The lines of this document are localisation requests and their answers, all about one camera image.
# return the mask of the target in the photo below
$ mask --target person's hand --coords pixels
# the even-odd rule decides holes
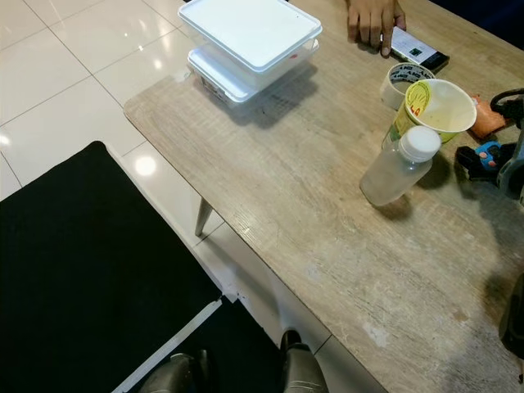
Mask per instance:
[[[397,0],[349,0],[348,26],[350,39],[372,47],[380,46],[382,33],[382,55],[391,50],[393,26],[406,30],[406,17]]]

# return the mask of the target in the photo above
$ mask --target finger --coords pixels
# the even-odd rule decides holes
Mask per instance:
[[[360,41],[363,43],[369,43],[369,25],[371,24],[371,15],[360,14],[359,16],[359,27],[360,27]]]
[[[400,6],[399,2],[395,2],[393,17],[395,18],[395,26],[401,28],[402,30],[406,30],[406,14],[404,14],[404,10]]]
[[[393,35],[393,10],[389,7],[382,13],[382,55],[389,56],[391,51],[391,36]]]
[[[355,10],[355,7],[350,7],[348,11],[347,27],[350,40],[355,42],[359,35],[359,13]]]
[[[369,42],[372,47],[378,48],[380,45],[380,32],[382,31],[382,15],[380,12],[374,12],[371,14],[370,20]]]

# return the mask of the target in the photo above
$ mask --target white tile floor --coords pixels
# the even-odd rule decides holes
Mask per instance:
[[[372,379],[344,377],[362,368],[217,214],[205,240],[193,235],[198,194],[125,118],[133,95],[166,75],[186,79],[193,43],[180,29],[182,4],[0,0],[0,199],[103,141],[224,293],[239,297],[275,342],[299,330],[318,351],[332,393],[379,391]]]

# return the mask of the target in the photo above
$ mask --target roll of tape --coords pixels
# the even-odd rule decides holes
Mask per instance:
[[[434,79],[435,75],[425,67],[414,63],[400,63],[393,65],[387,72],[384,82],[380,87],[380,96],[384,103],[395,110],[400,108],[404,100],[405,90],[401,91],[397,86],[400,82],[414,84],[420,79]]]

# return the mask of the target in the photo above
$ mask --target white bottle cap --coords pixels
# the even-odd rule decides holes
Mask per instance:
[[[412,162],[430,160],[440,149],[440,137],[433,129],[416,125],[399,142],[400,153]]]

